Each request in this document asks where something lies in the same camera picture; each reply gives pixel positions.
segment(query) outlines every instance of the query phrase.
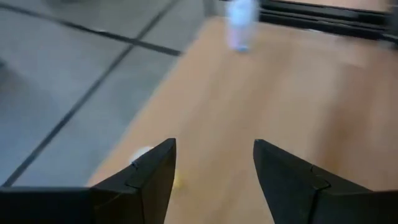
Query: tiled floor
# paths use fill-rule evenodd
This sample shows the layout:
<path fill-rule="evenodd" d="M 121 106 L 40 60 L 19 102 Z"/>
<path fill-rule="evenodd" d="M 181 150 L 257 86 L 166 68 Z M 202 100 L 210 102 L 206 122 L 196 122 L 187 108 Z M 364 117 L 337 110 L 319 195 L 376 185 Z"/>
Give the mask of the tiled floor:
<path fill-rule="evenodd" d="M 136 38 L 171 1 L 142 41 L 184 50 L 204 21 L 201 1 L 0 0 L 0 6 Z M 0 33 L 0 183 L 84 185 L 176 61 L 4 7 Z"/>

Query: water bottle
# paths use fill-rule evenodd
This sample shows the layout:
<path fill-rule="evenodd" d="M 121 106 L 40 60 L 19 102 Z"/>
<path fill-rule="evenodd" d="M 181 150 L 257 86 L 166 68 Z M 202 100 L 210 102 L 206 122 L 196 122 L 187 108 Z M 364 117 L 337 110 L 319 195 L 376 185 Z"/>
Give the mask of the water bottle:
<path fill-rule="evenodd" d="M 257 0 L 232 0 L 226 5 L 228 45 L 247 52 L 258 20 Z"/>

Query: wooden table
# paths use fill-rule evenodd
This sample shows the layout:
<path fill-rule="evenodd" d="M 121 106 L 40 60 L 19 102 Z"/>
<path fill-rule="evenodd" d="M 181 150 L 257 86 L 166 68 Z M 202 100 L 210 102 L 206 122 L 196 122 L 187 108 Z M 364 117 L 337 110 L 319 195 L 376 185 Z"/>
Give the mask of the wooden table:
<path fill-rule="evenodd" d="M 370 189 L 398 189 L 397 53 L 258 24 L 239 54 L 224 32 L 222 18 L 207 21 L 89 185 L 175 137 L 183 186 L 166 223 L 272 223 L 252 161 L 262 138 Z"/>

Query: black metal frame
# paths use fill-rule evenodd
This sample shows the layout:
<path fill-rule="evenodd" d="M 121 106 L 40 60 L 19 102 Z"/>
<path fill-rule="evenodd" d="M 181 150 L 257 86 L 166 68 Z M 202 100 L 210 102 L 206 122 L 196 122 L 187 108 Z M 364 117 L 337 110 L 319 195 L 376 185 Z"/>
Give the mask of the black metal frame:
<path fill-rule="evenodd" d="M 279 0 L 261 0 L 261 22 L 398 44 L 398 8 L 377 12 Z"/>

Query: yellow object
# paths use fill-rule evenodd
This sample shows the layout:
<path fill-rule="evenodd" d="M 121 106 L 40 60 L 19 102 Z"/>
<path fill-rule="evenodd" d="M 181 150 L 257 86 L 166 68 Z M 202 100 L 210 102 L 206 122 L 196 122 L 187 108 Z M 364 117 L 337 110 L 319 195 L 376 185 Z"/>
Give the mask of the yellow object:
<path fill-rule="evenodd" d="M 174 173 L 174 182 L 173 182 L 173 189 L 177 190 L 181 187 L 181 178 L 180 178 L 180 172 L 176 169 Z"/>

